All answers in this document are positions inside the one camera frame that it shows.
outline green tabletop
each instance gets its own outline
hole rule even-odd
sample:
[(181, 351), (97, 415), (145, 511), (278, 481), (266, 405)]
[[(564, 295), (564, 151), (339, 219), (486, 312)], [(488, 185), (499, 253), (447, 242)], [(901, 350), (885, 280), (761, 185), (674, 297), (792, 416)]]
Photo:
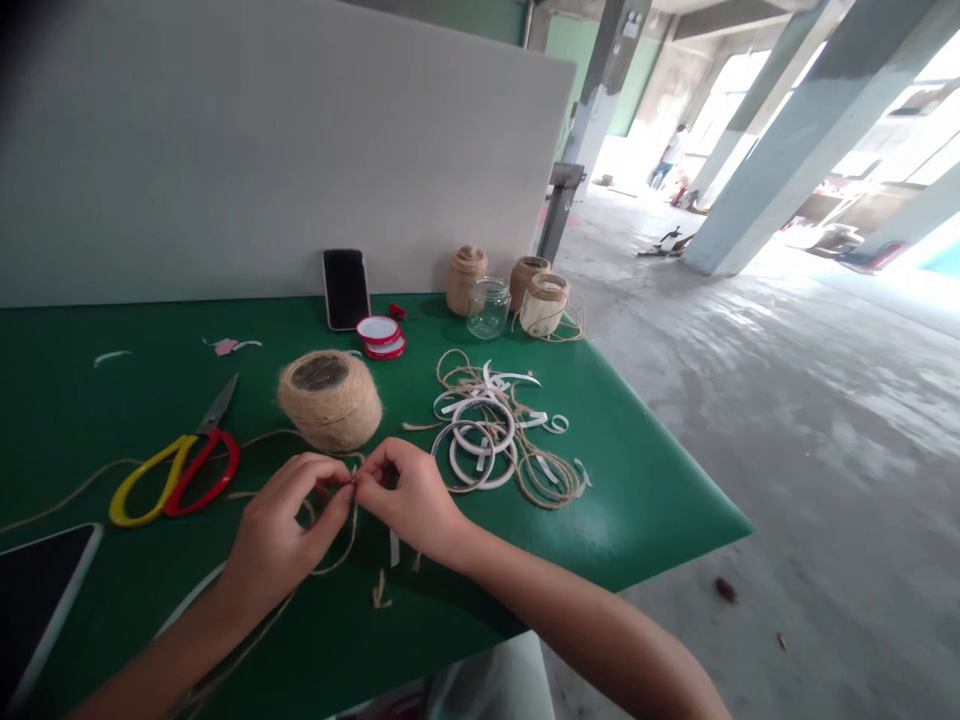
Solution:
[[(613, 591), (622, 590), (751, 532), (739, 510), (664, 429), (589, 340), (549, 344), (516, 333), (470, 336), (442, 296), (373, 298), (374, 312), (405, 307), (407, 352), (368, 362), (384, 404), (369, 451), (401, 435), (428, 449), (435, 432), (403, 433), (402, 422), (433, 422), (440, 355), (465, 350), (474, 364), (527, 372), (543, 388), (518, 399), (570, 420), (564, 435), (529, 431), (544, 449), (590, 472), (592, 488), (569, 506), (533, 506), (516, 484), (457, 497), (468, 517), (510, 542)], [(5, 400), (0, 526), (33, 515), (119, 458), (147, 458), (192, 432), (229, 377), (240, 373), (223, 427), (244, 442), (290, 427), (276, 402), (280, 369), (312, 350), (360, 349), (353, 333), (326, 327), (322, 299), (44, 308), (0, 312)], [(217, 357), (201, 338), (259, 340)], [(95, 357), (126, 355), (93, 367)], [(293, 436), (244, 450), (232, 490), (257, 490), (291, 454)], [(446, 459), (440, 467), (452, 482)], [(229, 552), (242, 501), (218, 499), (201, 513), (166, 517), (136, 530), (113, 527), (107, 506), (133, 466), (115, 468), (64, 510), (0, 536), (0, 550), (84, 522), (105, 534), (37, 687), (34, 715), (59, 716), (118, 670), (156, 634), (186, 594)], [(131, 515), (153, 505), (166, 468), (131, 496)], [(342, 550), (345, 537), (331, 551)], [(386, 610), (371, 607), (389, 564), (387, 528), (360, 513), (349, 560), (308, 578), (284, 616), (219, 689), (206, 717), (318, 718), (429, 674), (523, 631), (472, 583), (401, 549), (387, 572)]]

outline scissors handle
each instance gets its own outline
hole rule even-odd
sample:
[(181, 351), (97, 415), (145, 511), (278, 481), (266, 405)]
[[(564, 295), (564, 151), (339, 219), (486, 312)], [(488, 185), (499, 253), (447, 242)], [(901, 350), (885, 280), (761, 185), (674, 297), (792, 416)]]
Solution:
[[(180, 482), (177, 483), (173, 492), (167, 497), (163, 511), (170, 517), (180, 517), (181, 515), (202, 510), (213, 502), (220, 493), (227, 489), (227, 485), (233, 480), (233, 476), (237, 474), (237, 468), (240, 466), (240, 446), (237, 445), (233, 439), (233, 435), (220, 428), (214, 428), (207, 435), (207, 438), (207, 444), (203, 446), (203, 450), (193, 459), (187, 471), (180, 476)], [(180, 500), (183, 498), (183, 493), (187, 489), (187, 486), (193, 481), (193, 476), (197, 474), (197, 470), (207, 461), (213, 453), (213, 449), (221, 440), (223, 444), (227, 446), (227, 452), (230, 454), (227, 471), (223, 474), (223, 477), (217, 481), (217, 484), (210, 488), (206, 495), (192, 505), (180, 507)]]
[[(180, 471), (183, 470), (183, 464), (187, 460), (187, 454), (196, 441), (196, 435), (181, 435), (171, 445), (165, 447), (130, 473), (127, 479), (117, 488), (117, 491), (113, 494), (113, 499), (110, 501), (109, 514), (110, 520), (114, 525), (126, 528), (141, 527), (155, 520), (160, 513), (163, 512), (167, 498), (170, 496), (170, 493), (173, 492), (177, 486), (177, 481), (180, 479)], [(144, 473), (150, 468), (159, 465), (164, 458), (174, 452), (177, 453), (177, 456), (173, 459), (173, 465), (167, 474), (167, 482), (163, 486), (163, 491), (160, 493), (160, 499), (157, 501), (157, 504), (146, 515), (141, 515), (138, 518), (132, 518), (127, 515), (127, 497), (130, 495), (130, 491), (133, 490), (133, 486), (137, 484), (137, 481), (142, 478)]]

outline green wall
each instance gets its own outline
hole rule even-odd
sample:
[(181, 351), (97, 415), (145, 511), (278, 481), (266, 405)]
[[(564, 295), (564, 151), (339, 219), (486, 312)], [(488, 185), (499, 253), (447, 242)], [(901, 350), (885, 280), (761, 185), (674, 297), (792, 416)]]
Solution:
[[(569, 60), (576, 63), (577, 74), (573, 78), (573, 89), (570, 91), (569, 108), (580, 99), (583, 90), (583, 81), (587, 77), (587, 66), (590, 65), (590, 55), (593, 53), (593, 44), (597, 40), (597, 31), (600, 25), (585, 20), (574, 20), (564, 15), (554, 15), (550, 19), (550, 32), (547, 35), (547, 49), (549, 57)], [(563, 148), (567, 145), (567, 136), (570, 134), (569, 124), (563, 131), (560, 146), (557, 149), (557, 159), (563, 155)]]
[(659, 54), (658, 41), (640, 38), (637, 49), (633, 53), (627, 77), (623, 81), (620, 100), (617, 102), (617, 109), (613, 113), (607, 135), (626, 137), (630, 132), (630, 126), (637, 115), (637, 108), (640, 107), (640, 98), (643, 97), (643, 91), (647, 88), (647, 81), (650, 80), (650, 74), (653, 72), (653, 66), (656, 65)]
[[(570, 96), (571, 104), (580, 99), (583, 90), (583, 81), (587, 76), (587, 67), (590, 65), (590, 55), (593, 53), (593, 44), (597, 40), (597, 31), (600, 26), (587, 20), (574, 20), (564, 15), (554, 15), (550, 20), (550, 34), (547, 35), (547, 51), (550, 57), (570, 60), (577, 65), (577, 76), (573, 81), (573, 91)], [(660, 43), (647, 37), (641, 37), (637, 49), (633, 54), (630, 69), (620, 91), (620, 100), (610, 123), (608, 135), (626, 137), (630, 132), (630, 125), (640, 106), (640, 98), (647, 87), (647, 81), (653, 72), (660, 53)], [(560, 147), (567, 143), (567, 134), (564, 133)]]
[(453, 30), (522, 45), (526, 17), (526, 5), (513, 0), (430, 0), (425, 19)]

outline human hand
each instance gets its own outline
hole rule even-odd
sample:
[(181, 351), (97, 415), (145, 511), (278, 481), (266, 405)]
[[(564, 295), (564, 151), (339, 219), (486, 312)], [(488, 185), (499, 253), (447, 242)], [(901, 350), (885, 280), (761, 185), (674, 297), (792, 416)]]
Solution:
[[(387, 490), (398, 474), (396, 490)], [(465, 540), (476, 526), (453, 502), (428, 453), (405, 440), (384, 440), (357, 472), (357, 502), (408, 545), (463, 571)]]
[[(316, 453), (294, 455), (267, 481), (243, 511), (230, 557), (216, 589), (242, 619), (260, 622), (315, 568), (350, 515), (354, 485), (347, 466)], [(315, 488), (343, 485), (316, 524), (296, 520), (304, 498)]]

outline red scissors handle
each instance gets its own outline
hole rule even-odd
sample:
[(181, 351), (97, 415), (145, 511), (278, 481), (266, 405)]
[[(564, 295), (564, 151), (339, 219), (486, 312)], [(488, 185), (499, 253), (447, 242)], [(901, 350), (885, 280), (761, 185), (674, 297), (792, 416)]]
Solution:
[[(237, 445), (236, 441), (233, 439), (233, 435), (221, 430), (220, 428), (214, 428), (207, 435), (207, 438), (207, 444), (204, 445), (203, 450), (200, 451), (200, 454), (197, 455), (190, 463), (190, 467), (188, 467), (183, 475), (180, 476), (180, 482), (177, 483), (177, 487), (174, 488), (174, 491), (170, 494), (170, 497), (167, 498), (167, 502), (163, 507), (163, 511), (170, 517), (180, 517), (181, 515), (188, 515), (190, 513), (197, 512), (198, 510), (202, 510), (211, 502), (213, 502), (217, 496), (220, 495), (220, 493), (226, 490), (227, 485), (229, 485), (230, 481), (233, 480), (233, 476), (237, 474), (237, 468), (240, 466), (240, 446)], [(217, 484), (210, 488), (210, 491), (206, 495), (192, 505), (187, 505), (185, 508), (180, 507), (180, 499), (183, 497), (183, 493), (187, 489), (187, 486), (193, 481), (193, 476), (197, 474), (197, 470), (199, 470), (200, 467), (207, 461), (207, 459), (213, 453), (213, 449), (221, 440), (223, 441), (223, 444), (227, 446), (227, 452), (230, 454), (230, 462), (227, 465), (227, 471), (223, 474), (223, 477), (217, 481)]]

